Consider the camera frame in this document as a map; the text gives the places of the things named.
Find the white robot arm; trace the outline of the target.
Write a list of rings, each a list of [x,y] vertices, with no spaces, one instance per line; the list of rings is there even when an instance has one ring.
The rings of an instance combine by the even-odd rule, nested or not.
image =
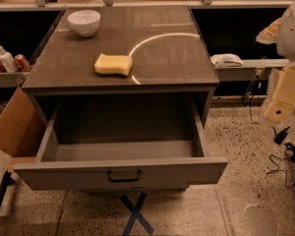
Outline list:
[[[262,124],[275,126],[287,119],[295,109],[295,0],[279,19],[257,35],[256,41],[275,43],[277,54],[288,60],[280,71],[271,71],[267,97],[259,118]]]

